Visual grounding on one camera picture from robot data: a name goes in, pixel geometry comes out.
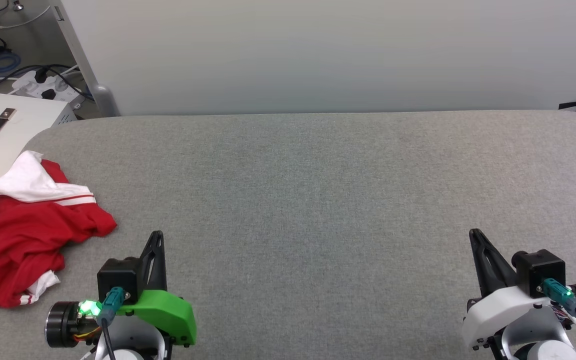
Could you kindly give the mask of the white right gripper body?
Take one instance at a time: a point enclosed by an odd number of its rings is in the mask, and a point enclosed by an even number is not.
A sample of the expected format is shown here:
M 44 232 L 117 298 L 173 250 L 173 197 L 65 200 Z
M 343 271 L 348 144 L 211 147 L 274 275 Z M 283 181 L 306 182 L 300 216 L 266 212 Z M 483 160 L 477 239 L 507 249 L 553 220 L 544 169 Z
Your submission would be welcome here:
M 532 298 L 517 286 L 498 289 L 473 304 L 462 322 L 467 348 L 502 331 L 502 348 L 554 339 L 554 312 L 547 297 Z

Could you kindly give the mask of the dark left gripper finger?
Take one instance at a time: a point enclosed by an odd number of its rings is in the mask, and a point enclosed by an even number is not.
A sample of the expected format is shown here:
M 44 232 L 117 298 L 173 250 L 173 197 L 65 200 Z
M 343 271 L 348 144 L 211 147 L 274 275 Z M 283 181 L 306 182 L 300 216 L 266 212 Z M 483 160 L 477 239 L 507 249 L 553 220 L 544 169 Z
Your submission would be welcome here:
M 140 256 L 141 276 L 145 290 L 167 291 L 167 270 L 163 231 L 150 234 Z

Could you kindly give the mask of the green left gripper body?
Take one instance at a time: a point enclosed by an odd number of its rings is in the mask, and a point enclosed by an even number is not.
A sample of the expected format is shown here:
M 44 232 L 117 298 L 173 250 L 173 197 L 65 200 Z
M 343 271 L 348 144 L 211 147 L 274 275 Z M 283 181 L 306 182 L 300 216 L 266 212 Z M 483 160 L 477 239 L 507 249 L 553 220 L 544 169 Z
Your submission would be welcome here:
M 137 303 L 124 304 L 117 316 L 137 316 L 158 330 L 175 338 L 176 346 L 194 346 L 197 340 L 197 324 L 189 301 L 171 292 L 146 289 Z

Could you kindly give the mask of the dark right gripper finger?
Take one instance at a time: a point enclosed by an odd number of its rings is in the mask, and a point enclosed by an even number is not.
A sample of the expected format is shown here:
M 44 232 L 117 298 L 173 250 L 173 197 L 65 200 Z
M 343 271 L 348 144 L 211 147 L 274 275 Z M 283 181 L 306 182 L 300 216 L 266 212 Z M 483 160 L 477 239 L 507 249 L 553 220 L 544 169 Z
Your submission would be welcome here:
M 479 228 L 469 231 L 471 252 L 482 298 L 516 286 L 516 272 Z

